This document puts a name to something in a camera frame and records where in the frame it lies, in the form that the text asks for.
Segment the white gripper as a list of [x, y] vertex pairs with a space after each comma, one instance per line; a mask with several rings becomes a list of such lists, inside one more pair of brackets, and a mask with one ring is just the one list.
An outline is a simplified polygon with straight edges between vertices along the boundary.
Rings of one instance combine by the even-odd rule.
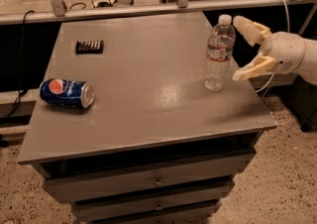
[[298, 72], [306, 50], [303, 38], [285, 32], [273, 34], [269, 27], [243, 16], [236, 16], [233, 26], [251, 47], [261, 45], [254, 59], [234, 72], [234, 81], [255, 78], [269, 70], [277, 74]]

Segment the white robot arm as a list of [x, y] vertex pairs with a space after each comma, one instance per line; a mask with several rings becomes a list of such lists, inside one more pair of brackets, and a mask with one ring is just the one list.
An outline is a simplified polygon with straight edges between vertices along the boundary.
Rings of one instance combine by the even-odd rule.
[[250, 46], [260, 45], [252, 61], [235, 71], [233, 80], [247, 80], [267, 72], [295, 73], [306, 82], [317, 84], [316, 40], [286, 32], [272, 33], [269, 27], [243, 16], [236, 16], [233, 26]]

